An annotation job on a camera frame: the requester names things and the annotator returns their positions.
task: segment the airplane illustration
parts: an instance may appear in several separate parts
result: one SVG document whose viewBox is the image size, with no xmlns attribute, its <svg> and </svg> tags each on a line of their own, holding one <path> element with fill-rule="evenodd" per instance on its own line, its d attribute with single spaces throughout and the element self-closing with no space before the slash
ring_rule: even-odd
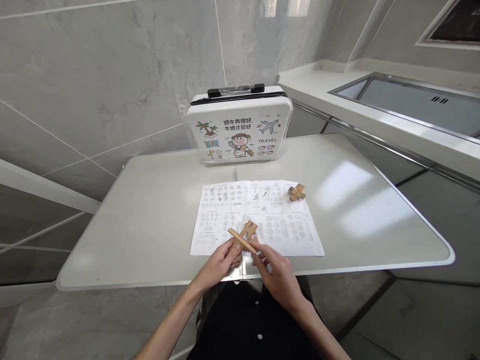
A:
<svg viewBox="0 0 480 360">
<path fill-rule="evenodd" d="M 265 127 L 263 129 L 258 129 L 261 131 L 261 133 L 263 134 L 265 131 L 267 131 L 268 129 L 270 129 L 270 134 L 273 134 L 274 133 L 274 126 L 276 123 L 279 122 L 279 119 L 277 120 L 273 120 L 272 122 L 268 122 L 268 121 L 260 121 L 263 125 L 265 125 Z"/>
</svg>

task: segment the cartoon character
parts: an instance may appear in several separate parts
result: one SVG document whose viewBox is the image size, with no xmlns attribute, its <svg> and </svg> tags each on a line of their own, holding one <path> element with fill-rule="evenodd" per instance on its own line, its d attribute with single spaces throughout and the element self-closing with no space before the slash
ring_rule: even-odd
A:
<svg viewBox="0 0 480 360">
<path fill-rule="evenodd" d="M 270 135 L 274 133 L 274 126 L 276 123 L 279 122 L 279 119 L 277 120 L 273 120 L 272 122 L 268 122 L 268 121 L 260 121 L 263 125 L 265 125 L 265 127 L 263 129 L 258 129 L 260 130 L 260 132 L 263 133 L 267 130 L 270 130 Z"/>
<path fill-rule="evenodd" d="M 210 126 L 209 122 L 201 123 L 199 121 L 196 127 L 200 128 L 200 132 L 202 132 L 202 129 L 205 129 L 206 133 L 203 136 L 204 138 L 213 138 L 214 136 L 217 136 L 217 134 L 215 133 L 215 130 L 217 130 L 218 128 L 215 125 Z"/>
<path fill-rule="evenodd" d="M 250 139 L 250 135 L 247 135 L 245 133 L 238 133 L 231 137 L 232 141 L 229 141 L 228 145 L 232 147 L 234 157 L 244 158 L 247 156 L 247 154 L 251 157 L 254 155 L 254 152 L 250 150 L 247 146 Z"/>
</svg>

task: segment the zipper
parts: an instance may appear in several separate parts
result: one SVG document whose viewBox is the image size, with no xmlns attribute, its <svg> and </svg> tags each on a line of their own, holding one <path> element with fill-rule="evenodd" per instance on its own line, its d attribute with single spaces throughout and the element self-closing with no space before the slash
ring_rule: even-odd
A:
<svg viewBox="0 0 480 360">
<path fill-rule="evenodd" d="M 210 97 L 210 98 L 204 97 L 204 98 L 192 101 L 190 103 L 190 106 L 222 103 L 222 102 L 236 101 L 236 100 L 263 99 L 263 98 L 276 98 L 276 97 L 288 98 L 288 95 L 283 91 L 274 91 L 274 92 L 244 94 L 244 95 L 237 95 L 237 96 L 223 96 L 223 97 Z"/>
</svg>

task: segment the hand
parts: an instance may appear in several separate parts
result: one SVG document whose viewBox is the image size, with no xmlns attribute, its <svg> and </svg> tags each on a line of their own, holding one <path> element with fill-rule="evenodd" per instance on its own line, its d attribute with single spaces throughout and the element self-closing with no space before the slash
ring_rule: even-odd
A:
<svg viewBox="0 0 480 360">
<path fill-rule="evenodd" d="M 216 248 L 191 283 L 201 291 L 207 291 L 218 284 L 229 269 L 237 268 L 241 261 L 240 244 L 232 237 Z"/>
<path fill-rule="evenodd" d="M 261 251 L 260 255 L 251 254 L 251 264 L 260 271 L 263 283 L 273 298 L 290 314 L 301 308 L 307 300 L 300 290 L 290 260 L 268 245 L 256 241 L 250 241 L 250 244 Z M 271 266 L 271 273 L 267 270 L 268 264 Z"/>
</svg>

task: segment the palm tree illustration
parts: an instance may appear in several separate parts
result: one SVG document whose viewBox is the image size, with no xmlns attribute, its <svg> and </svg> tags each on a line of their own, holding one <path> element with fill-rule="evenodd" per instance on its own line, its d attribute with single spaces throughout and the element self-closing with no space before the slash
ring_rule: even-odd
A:
<svg viewBox="0 0 480 360">
<path fill-rule="evenodd" d="M 200 121 L 198 122 L 198 125 L 196 126 L 197 128 L 200 128 L 200 132 L 202 131 L 202 129 L 205 129 L 206 131 L 206 134 L 205 136 L 213 136 L 213 135 L 217 135 L 216 133 L 214 133 L 214 130 L 217 130 L 217 127 L 214 125 L 214 126 L 209 126 L 209 122 L 205 122 L 205 123 L 201 123 Z"/>
</svg>

